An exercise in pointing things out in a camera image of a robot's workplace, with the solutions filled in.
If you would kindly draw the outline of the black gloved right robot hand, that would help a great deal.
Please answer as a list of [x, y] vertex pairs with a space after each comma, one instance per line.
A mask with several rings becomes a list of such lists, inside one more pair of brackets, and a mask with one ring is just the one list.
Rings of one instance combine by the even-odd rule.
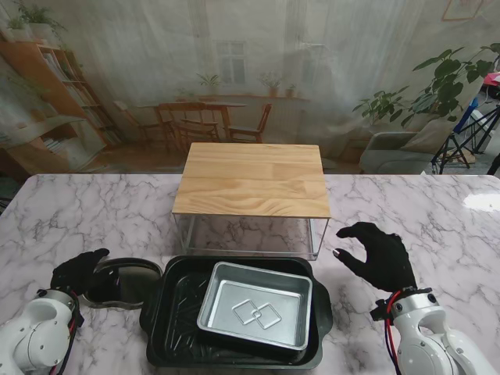
[[334, 252], [340, 262], [373, 287], [395, 293], [415, 288], [409, 254], [397, 234], [387, 234], [374, 223], [358, 222], [337, 232], [339, 238], [355, 238], [365, 248], [366, 260], [358, 260], [342, 248]]

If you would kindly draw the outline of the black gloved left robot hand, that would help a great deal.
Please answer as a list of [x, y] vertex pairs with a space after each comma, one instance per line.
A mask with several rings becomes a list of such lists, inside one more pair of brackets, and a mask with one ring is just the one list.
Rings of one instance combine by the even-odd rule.
[[109, 255], [107, 248], [83, 252], [57, 266], [52, 272], [50, 288], [82, 295], [103, 282], [106, 276], [95, 272], [99, 262]]

